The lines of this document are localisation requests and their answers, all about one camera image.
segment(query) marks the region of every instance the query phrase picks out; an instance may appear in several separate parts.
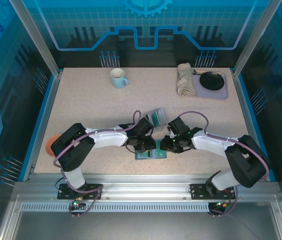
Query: table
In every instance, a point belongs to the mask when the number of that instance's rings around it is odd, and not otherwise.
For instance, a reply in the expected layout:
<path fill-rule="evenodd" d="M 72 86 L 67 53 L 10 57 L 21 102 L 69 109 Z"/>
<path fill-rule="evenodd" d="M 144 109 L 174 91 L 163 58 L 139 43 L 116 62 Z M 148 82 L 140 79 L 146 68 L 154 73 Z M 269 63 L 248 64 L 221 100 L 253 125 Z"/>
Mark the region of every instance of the table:
<path fill-rule="evenodd" d="M 104 129 L 131 123 L 135 110 L 146 113 L 164 110 L 170 122 L 185 111 L 199 111 L 209 119 L 208 132 L 241 137 L 247 127 L 229 68 L 200 68 L 226 74 L 227 99 L 179 96 L 176 90 L 177 68 L 123 68 L 129 85 L 117 89 L 111 83 L 112 68 L 65 68 L 44 134 L 35 173 L 60 173 L 54 158 L 45 150 L 47 140 L 61 134 L 74 123 L 91 129 Z M 182 116 L 192 129 L 205 126 L 196 114 Z M 165 129 L 154 132 L 154 139 L 168 134 Z M 167 153 L 164 159 L 135 160 L 125 147 L 109 146 L 91 151 L 81 165 L 84 174 L 213 174 L 229 168 L 228 161 L 204 150 L 181 154 Z"/>

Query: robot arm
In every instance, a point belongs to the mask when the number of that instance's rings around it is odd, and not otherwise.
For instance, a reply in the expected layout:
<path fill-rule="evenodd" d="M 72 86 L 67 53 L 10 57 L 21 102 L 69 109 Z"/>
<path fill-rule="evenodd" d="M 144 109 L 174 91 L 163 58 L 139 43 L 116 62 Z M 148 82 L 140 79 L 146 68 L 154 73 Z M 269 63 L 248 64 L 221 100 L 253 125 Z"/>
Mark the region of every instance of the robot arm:
<path fill-rule="evenodd" d="M 243 185 L 251 188 L 265 174 L 263 164 L 250 152 L 235 142 L 248 146 L 266 162 L 269 161 L 256 142 L 248 135 L 240 138 L 228 138 L 215 134 L 208 134 L 202 128 L 190 128 L 185 125 L 180 117 L 168 123 L 170 136 L 165 136 L 160 143 L 160 148 L 173 153 L 182 153 L 190 149 L 206 150 L 227 158 L 230 169 L 219 171 L 206 181 L 207 191 L 214 196 L 217 191 L 229 187 Z"/>
<path fill-rule="evenodd" d="M 71 147 L 58 160 L 67 181 L 75 189 L 79 189 L 86 183 L 80 166 L 92 149 L 127 145 L 134 146 L 136 153 L 155 149 L 155 140 L 151 135 L 146 135 L 153 128 L 154 126 L 145 117 L 132 129 L 129 129 L 129 124 L 120 124 L 113 130 L 100 132 L 96 129 L 84 128 L 81 123 L 75 123 L 51 145 L 51 150 L 55 156 L 58 156 L 74 140 L 96 131 L 95 134 L 82 139 Z"/>

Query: black plate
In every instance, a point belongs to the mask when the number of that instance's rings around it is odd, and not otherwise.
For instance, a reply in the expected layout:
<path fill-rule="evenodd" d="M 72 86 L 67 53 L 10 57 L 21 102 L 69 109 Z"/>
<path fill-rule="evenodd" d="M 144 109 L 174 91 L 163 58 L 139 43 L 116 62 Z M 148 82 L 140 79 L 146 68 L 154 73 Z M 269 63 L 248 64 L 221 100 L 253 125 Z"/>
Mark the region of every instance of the black plate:
<path fill-rule="evenodd" d="M 220 74 L 213 71 L 207 71 L 200 76 L 200 84 L 212 91 L 217 91 L 223 88 L 225 80 Z"/>

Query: mug handle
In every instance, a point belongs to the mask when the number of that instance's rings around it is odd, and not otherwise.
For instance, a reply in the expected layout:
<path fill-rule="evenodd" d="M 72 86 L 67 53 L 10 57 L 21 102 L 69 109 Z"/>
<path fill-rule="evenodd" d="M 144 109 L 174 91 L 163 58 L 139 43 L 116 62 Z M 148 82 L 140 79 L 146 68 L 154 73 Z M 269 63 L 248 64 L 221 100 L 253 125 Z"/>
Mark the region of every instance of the mug handle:
<path fill-rule="evenodd" d="M 125 77 L 123 78 L 123 80 L 125 81 L 125 84 L 124 84 L 124 87 L 125 87 L 126 85 L 128 85 L 129 81 Z"/>

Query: folded napkin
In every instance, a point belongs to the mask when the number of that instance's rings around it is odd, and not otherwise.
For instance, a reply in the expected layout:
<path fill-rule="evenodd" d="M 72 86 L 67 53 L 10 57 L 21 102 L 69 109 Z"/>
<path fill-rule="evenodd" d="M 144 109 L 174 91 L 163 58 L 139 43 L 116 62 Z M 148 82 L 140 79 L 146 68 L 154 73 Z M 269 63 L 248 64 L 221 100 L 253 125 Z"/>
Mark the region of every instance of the folded napkin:
<path fill-rule="evenodd" d="M 177 66 L 177 93 L 180 96 L 191 95 L 196 96 L 197 92 L 192 80 L 192 69 L 190 63 L 182 63 Z"/>

